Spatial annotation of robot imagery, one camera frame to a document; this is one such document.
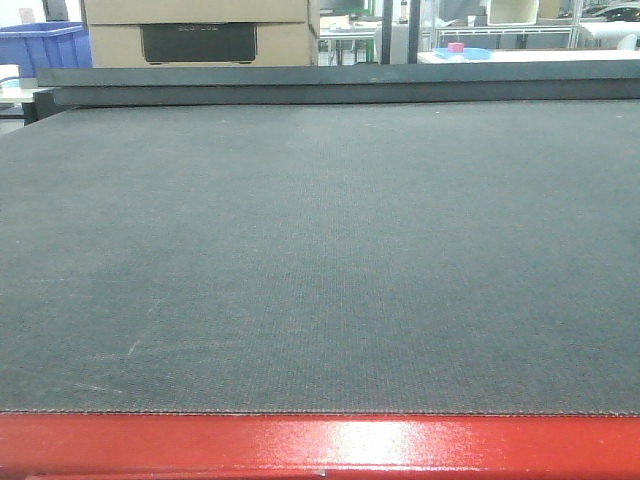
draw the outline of cardboard box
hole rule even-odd
[[[317,64],[316,0],[85,0],[96,67]]]

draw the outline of white wall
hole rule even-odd
[[[69,20],[79,22],[80,0],[66,0]],[[44,22],[44,8],[41,0],[0,0],[0,27],[20,25],[20,8],[32,8],[36,22]]]
[[[81,22],[82,14],[80,13],[80,0],[66,0],[66,3],[67,12],[69,13],[69,21]]]
[[[45,21],[41,0],[0,0],[0,27],[20,25],[20,8],[32,8],[36,22]]]

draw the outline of white table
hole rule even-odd
[[[489,60],[469,60],[464,63],[487,62],[570,62],[580,60],[640,60],[640,51],[632,50],[496,50]],[[434,52],[418,54],[418,63],[460,63],[445,60]]]
[[[588,22],[578,27],[581,39],[590,44],[611,42],[615,45],[630,33],[640,36],[640,22]]]

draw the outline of conveyor belt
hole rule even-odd
[[[640,105],[0,138],[0,410],[640,413]]]

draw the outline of scratch mark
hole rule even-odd
[[[109,392],[109,393],[117,393],[118,395],[122,395],[124,392],[122,390],[116,390],[115,388],[104,388],[99,387],[98,385],[87,385],[85,383],[74,383],[74,387],[82,388],[85,390],[92,390],[94,392]]]
[[[127,356],[130,357],[131,354],[133,353],[133,351],[136,349],[136,347],[140,345],[140,340],[136,340],[135,342],[133,342],[133,345],[131,345],[131,348],[129,349],[129,352],[127,353]]]
[[[42,280],[29,280],[29,283],[54,283],[66,282],[66,278],[43,278]]]

